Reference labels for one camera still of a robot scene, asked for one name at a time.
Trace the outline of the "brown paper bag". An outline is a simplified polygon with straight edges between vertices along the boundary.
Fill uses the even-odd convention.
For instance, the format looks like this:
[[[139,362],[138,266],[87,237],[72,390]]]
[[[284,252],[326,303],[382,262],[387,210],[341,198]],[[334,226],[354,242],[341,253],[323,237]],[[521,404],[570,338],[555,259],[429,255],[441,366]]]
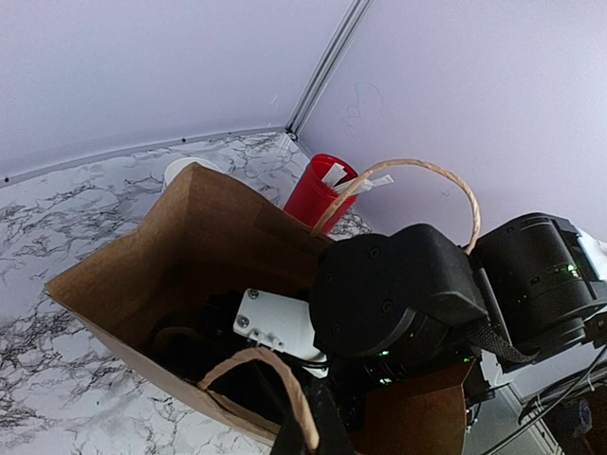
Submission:
[[[108,348],[203,414],[271,442],[287,416],[308,454],[319,433],[304,387],[331,391],[353,454],[459,454],[466,363],[359,395],[325,368],[235,334],[247,289],[304,300],[334,241],[243,183],[200,165],[182,171],[142,223],[46,285]]]

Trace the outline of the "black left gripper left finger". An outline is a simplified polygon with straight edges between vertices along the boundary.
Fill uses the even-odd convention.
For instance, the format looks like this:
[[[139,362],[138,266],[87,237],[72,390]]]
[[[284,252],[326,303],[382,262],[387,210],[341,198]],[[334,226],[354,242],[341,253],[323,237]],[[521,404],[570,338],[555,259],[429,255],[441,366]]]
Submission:
[[[287,416],[276,436],[270,455],[307,455],[308,448],[300,425]]]

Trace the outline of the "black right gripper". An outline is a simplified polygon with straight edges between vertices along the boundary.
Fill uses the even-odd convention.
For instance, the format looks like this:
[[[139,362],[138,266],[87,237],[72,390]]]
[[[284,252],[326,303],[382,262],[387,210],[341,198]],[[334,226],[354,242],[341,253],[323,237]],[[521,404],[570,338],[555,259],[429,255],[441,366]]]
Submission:
[[[487,318],[469,256],[426,224],[329,246],[308,302],[332,379],[403,379],[469,363],[478,351],[467,330]]]

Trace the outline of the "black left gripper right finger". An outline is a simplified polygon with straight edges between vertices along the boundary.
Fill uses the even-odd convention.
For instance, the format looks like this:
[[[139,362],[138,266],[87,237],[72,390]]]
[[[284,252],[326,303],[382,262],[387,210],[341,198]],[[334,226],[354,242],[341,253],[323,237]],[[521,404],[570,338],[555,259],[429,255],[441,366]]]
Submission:
[[[313,454],[347,455],[354,448],[349,439],[331,391],[317,378],[303,389],[319,433],[319,444]]]

